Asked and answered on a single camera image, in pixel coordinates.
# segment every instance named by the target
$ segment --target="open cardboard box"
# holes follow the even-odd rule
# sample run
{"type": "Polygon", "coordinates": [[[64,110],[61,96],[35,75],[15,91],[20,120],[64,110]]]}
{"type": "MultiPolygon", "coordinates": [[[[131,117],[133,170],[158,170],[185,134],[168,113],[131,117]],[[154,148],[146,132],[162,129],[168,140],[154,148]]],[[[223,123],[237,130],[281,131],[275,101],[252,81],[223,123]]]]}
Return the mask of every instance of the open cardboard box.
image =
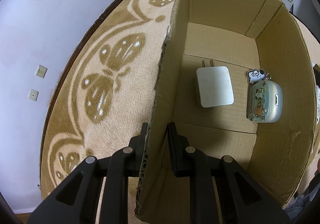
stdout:
{"type": "Polygon", "coordinates": [[[315,80],[295,19],[279,0],[175,0],[163,45],[156,99],[137,194],[149,223],[189,222],[189,179],[174,177],[166,127],[206,155],[231,155],[284,206],[301,180],[316,126],[315,80]],[[234,103],[199,108],[194,77],[202,60],[229,69],[234,103]],[[275,123],[246,118],[245,73],[263,68],[283,92],[275,123]]]}

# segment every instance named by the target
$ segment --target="electrical socket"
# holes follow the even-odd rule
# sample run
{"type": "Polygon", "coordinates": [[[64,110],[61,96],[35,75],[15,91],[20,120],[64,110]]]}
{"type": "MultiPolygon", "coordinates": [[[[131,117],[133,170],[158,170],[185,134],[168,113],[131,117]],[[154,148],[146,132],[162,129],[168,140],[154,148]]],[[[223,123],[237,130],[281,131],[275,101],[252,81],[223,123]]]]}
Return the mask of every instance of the electrical socket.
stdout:
{"type": "Polygon", "coordinates": [[[39,65],[38,70],[36,71],[36,76],[44,78],[46,72],[47,68],[42,65],[39,65]]]}
{"type": "Polygon", "coordinates": [[[36,101],[37,101],[37,98],[38,98],[38,94],[39,94],[38,91],[36,91],[36,90],[30,90],[29,99],[36,102],[36,101]]]}

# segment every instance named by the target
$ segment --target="wooden floor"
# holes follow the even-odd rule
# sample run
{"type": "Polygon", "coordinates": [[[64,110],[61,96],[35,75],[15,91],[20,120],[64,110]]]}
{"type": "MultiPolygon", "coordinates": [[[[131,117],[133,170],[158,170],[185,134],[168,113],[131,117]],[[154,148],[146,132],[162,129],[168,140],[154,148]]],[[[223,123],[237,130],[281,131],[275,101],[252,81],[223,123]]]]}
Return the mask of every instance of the wooden floor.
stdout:
{"type": "Polygon", "coordinates": [[[19,220],[22,221],[22,223],[26,224],[30,214],[31,213],[22,213],[22,214],[16,214],[16,216],[18,217],[19,220]]]}

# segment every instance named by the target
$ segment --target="white power adapter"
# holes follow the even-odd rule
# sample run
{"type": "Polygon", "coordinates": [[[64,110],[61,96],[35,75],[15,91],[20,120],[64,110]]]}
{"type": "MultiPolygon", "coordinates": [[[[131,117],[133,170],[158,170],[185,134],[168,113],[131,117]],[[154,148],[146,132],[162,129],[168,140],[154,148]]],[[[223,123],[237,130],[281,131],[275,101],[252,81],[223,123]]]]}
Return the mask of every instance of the white power adapter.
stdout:
{"type": "Polygon", "coordinates": [[[197,99],[204,108],[230,105],[234,102],[229,70],[225,66],[198,68],[197,99]]]}

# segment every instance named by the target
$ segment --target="beige blanket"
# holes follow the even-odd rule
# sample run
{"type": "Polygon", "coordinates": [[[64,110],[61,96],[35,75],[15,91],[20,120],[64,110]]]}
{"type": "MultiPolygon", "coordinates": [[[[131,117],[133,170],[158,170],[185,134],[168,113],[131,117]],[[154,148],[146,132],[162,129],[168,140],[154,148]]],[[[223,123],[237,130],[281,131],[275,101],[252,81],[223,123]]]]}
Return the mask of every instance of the beige blanket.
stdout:
{"type": "MultiPolygon", "coordinates": [[[[41,162],[43,199],[87,156],[111,156],[147,122],[174,0],[124,0],[84,46],[54,105],[41,162]]],[[[129,180],[128,219],[137,179],[129,180]]]]}

